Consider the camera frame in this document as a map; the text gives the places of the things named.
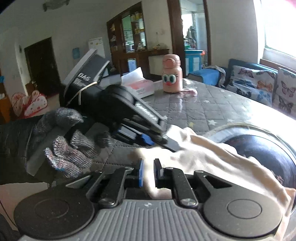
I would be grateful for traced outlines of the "grey knit gloved hand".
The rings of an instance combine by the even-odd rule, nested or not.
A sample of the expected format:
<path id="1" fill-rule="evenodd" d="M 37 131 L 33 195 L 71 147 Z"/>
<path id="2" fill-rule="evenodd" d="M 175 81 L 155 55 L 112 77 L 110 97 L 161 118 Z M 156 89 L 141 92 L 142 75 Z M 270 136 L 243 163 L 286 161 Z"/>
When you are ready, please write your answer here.
<path id="1" fill-rule="evenodd" d="M 86 120 L 74 109 L 58 108 L 45 113 L 30 136 L 26 171 L 34 176 L 41 161 L 47 161 L 49 167 L 65 177 L 77 178 L 84 169 L 90 168 L 101 149 L 110 146 L 111 137 L 107 131 L 86 136 L 74 130 L 65 138 L 66 132 L 78 124 L 86 126 Z"/>

